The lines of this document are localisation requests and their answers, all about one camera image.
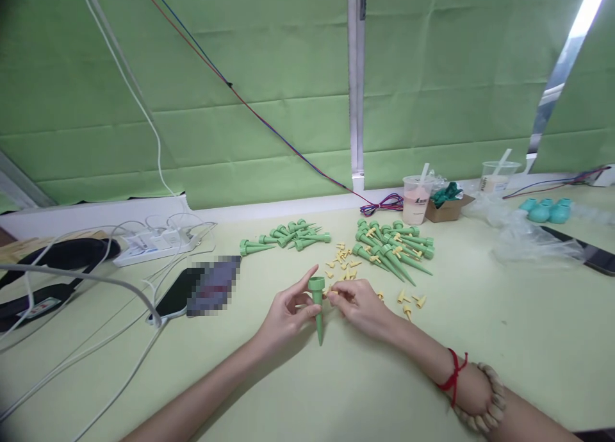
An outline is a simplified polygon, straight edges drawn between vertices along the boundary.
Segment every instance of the green fabric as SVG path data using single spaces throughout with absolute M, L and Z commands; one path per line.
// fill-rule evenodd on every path
M 368 188 L 429 162 L 478 177 L 525 162 L 536 108 L 581 0 L 367 0 L 364 166 Z
M 192 208 L 341 192 L 149 0 L 99 1 L 154 113 L 165 180 Z M 350 184 L 346 0 L 167 1 L 245 100 Z M 12 0 L 2 14 L 0 149 L 60 204 L 168 195 L 154 134 L 84 0 Z
M 603 0 L 538 147 L 532 172 L 615 161 L 615 0 Z

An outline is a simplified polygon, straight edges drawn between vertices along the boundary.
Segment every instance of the small yellow plastic part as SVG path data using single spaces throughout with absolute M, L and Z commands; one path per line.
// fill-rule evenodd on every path
M 395 250 L 393 250 L 393 254 L 399 259 L 402 259 L 402 256 L 400 255 L 400 253 L 402 253 L 403 251 L 404 251 L 403 247 L 397 247 Z
M 412 309 L 407 304 L 404 304 L 404 314 L 408 317 L 408 320 L 412 322 Z

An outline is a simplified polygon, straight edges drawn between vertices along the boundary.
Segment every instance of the smartphone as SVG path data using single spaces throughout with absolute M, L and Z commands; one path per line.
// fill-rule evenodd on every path
M 573 237 L 563 234 L 559 231 L 554 231 L 550 227 L 541 226 L 541 228 L 561 241 L 568 241 L 573 239 Z M 601 272 L 605 275 L 615 277 L 615 255 L 613 253 L 609 253 L 606 250 L 599 249 L 598 247 L 590 245 L 582 240 L 574 240 L 576 240 L 578 244 L 584 249 L 585 266 L 591 267 L 592 269 L 597 270 L 598 272 Z
M 171 288 L 165 293 L 162 299 L 156 304 L 156 312 L 161 318 L 172 319 L 186 314 L 188 299 L 192 296 L 195 287 L 202 275 L 207 272 L 207 267 L 184 269 L 179 277 L 173 282 Z M 154 319 L 150 314 L 146 322 L 154 324 Z

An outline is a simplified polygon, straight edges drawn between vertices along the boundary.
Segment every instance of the right hand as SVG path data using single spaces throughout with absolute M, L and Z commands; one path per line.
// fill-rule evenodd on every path
M 327 298 L 346 316 L 349 322 L 365 334 L 378 340 L 389 339 L 400 317 L 393 314 L 365 279 L 337 282 Z

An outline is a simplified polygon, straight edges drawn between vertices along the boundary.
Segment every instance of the cardboard box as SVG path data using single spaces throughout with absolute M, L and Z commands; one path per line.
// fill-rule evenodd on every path
M 456 221 L 459 219 L 459 215 L 461 215 L 461 207 L 473 200 L 474 197 L 464 195 L 461 200 L 444 202 L 440 208 L 436 208 L 434 201 L 430 200 L 427 204 L 425 216 L 431 222 Z

